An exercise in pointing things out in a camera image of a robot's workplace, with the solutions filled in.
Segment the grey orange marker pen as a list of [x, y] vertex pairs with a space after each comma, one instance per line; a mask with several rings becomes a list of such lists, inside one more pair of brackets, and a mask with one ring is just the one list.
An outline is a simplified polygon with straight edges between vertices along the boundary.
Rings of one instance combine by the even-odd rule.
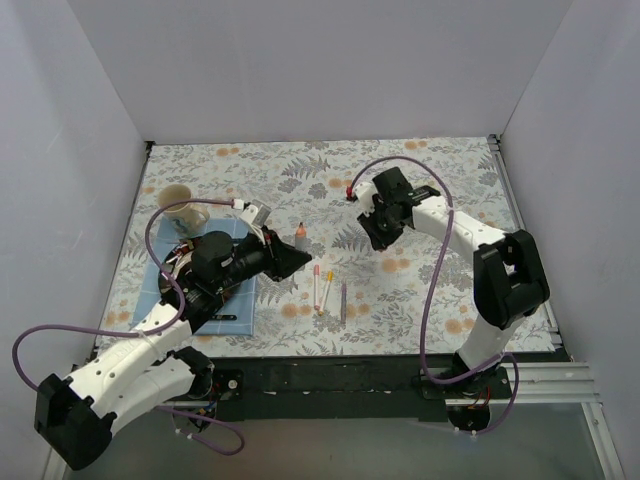
[[303, 222], [300, 222], [294, 237], [294, 246], [296, 249], [305, 251], [307, 247], [307, 232]]

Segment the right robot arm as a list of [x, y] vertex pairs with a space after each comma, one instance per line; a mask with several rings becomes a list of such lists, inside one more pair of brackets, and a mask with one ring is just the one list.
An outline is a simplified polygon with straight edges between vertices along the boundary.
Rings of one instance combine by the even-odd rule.
[[525, 230], [508, 233], [455, 210], [444, 189], [414, 187], [397, 167], [354, 183], [346, 195], [361, 208], [357, 220], [374, 250], [386, 250], [410, 228], [441, 241], [443, 253], [453, 251], [472, 266], [474, 326], [450, 370], [423, 373], [435, 385], [454, 385], [464, 397], [479, 395], [516, 330], [549, 299], [533, 236]]

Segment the purple marker pen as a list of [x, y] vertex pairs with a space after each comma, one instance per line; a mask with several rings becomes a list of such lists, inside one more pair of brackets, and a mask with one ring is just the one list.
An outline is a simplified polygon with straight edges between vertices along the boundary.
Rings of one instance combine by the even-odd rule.
[[342, 326], [346, 327], [348, 311], [348, 286], [346, 280], [343, 280], [341, 283], [340, 295], [340, 320]]

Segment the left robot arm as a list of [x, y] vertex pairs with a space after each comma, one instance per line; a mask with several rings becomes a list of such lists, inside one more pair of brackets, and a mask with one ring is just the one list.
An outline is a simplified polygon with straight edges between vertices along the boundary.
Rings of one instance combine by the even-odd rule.
[[73, 470], [91, 465], [115, 434], [163, 402], [205, 398], [213, 386], [208, 357], [184, 341], [259, 274], [281, 281], [309, 253], [262, 228], [234, 239], [211, 231], [178, 245], [158, 275], [160, 300], [92, 362], [38, 386], [35, 429]]

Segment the white pink marker pen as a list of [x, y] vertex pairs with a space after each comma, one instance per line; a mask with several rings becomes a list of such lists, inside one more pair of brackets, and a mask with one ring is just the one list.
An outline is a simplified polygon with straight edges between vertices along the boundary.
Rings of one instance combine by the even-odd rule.
[[320, 310], [320, 266], [318, 264], [313, 267], [313, 307], [315, 311]]

